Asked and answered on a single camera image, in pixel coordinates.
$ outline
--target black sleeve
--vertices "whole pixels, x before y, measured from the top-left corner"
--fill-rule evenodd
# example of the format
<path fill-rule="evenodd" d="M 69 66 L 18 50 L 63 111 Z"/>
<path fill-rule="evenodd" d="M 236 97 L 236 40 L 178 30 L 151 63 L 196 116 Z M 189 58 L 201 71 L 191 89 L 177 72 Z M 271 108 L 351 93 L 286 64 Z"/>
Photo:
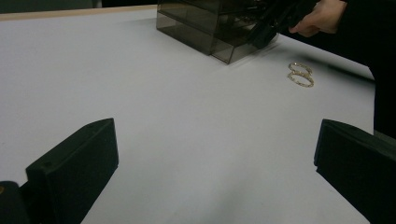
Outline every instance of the black sleeve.
<path fill-rule="evenodd" d="M 375 130 L 396 138 L 396 0 L 348 0 L 334 49 L 375 78 Z"/>

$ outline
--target transparent plastic box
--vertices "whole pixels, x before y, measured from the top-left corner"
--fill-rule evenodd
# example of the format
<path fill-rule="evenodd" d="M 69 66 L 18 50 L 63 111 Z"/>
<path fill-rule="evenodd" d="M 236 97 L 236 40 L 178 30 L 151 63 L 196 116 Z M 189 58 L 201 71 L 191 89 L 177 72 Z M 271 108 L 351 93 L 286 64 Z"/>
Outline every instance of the transparent plastic box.
<path fill-rule="evenodd" d="M 158 11 L 157 29 L 225 63 L 233 63 L 257 50 L 254 46 L 246 43 L 248 27 L 233 29 L 216 36 L 170 18 Z"/>
<path fill-rule="evenodd" d="M 246 9 L 244 2 L 252 1 L 225 1 L 225 0 L 161 0 L 158 11 L 167 17 L 181 21 L 191 27 L 210 34 L 219 34 L 224 31 L 249 26 L 257 22 L 256 18 L 262 13 L 256 7 Z M 228 6 L 227 13 L 218 10 Z"/>

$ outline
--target finger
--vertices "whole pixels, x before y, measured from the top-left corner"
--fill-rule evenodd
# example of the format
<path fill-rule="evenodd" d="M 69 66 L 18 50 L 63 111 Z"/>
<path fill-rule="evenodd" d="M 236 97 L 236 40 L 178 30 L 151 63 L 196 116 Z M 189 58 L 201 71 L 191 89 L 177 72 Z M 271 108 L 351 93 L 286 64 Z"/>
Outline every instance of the finger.
<path fill-rule="evenodd" d="M 305 37 L 311 37 L 313 35 L 316 35 L 319 32 L 320 32 L 320 29 L 318 27 L 312 26 L 305 30 L 300 31 L 298 34 L 305 36 Z"/>

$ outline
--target black object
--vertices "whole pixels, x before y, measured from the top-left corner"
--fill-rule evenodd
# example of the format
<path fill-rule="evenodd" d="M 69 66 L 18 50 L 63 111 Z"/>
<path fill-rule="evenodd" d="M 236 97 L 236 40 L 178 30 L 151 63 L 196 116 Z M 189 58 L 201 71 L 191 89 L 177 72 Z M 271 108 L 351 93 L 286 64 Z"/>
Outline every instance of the black object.
<path fill-rule="evenodd" d="M 297 25 L 312 12 L 319 0 L 267 0 L 264 13 L 251 30 L 247 42 L 258 49 L 265 48 L 277 33 Z"/>
<path fill-rule="evenodd" d="M 102 7 L 157 5 L 158 0 L 102 0 Z"/>
<path fill-rule="evenodd" d="M 114 120 L 90 123 L 29 165 L 22 187 L 0 182 L 0 223 L 80 223 L 118 164 Z"/>
<path fill-rule="evenodd" d="M 396 223 L 396 146 L 354 126 L 324 119 L 314 164 L 371 223 Z"/>

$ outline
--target white table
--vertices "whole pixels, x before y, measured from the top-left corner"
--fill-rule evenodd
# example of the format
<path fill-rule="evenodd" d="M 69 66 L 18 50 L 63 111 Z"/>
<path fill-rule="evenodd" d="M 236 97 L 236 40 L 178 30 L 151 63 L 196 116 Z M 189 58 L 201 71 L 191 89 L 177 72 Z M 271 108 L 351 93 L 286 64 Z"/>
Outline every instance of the white table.
<path fill-rule="evenodd" d="M 155 9 L 0 22 L 0 180 L 114 118 L 120 167 L 85 224 L 368 223 L 313 164 L 322 119 L 373 132 L 366 67 L 280 36 L 230 65 Z M 287 78 L 312 67 L 313 88 Z"/>

